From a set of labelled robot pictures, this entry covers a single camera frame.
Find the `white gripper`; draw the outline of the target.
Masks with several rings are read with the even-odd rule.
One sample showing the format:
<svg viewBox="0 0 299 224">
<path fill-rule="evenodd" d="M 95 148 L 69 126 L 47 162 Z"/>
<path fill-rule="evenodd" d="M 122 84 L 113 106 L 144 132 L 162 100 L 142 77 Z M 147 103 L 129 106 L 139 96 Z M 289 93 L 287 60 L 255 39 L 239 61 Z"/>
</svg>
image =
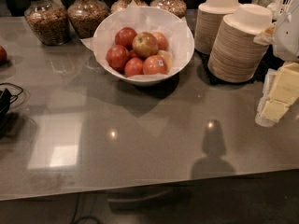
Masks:
<svg viewBox="0 0 299 224">
<path fill-rule="evenodd" d="M 278 20 L 256 35 L 253 41 L 271 45 L 276 57 L 285 63 L 264 77 L 263 96 L 257 106 L 255 122 L 273 127 L 299 98 L 299 0 L 285 6 Z"/>
</svg>

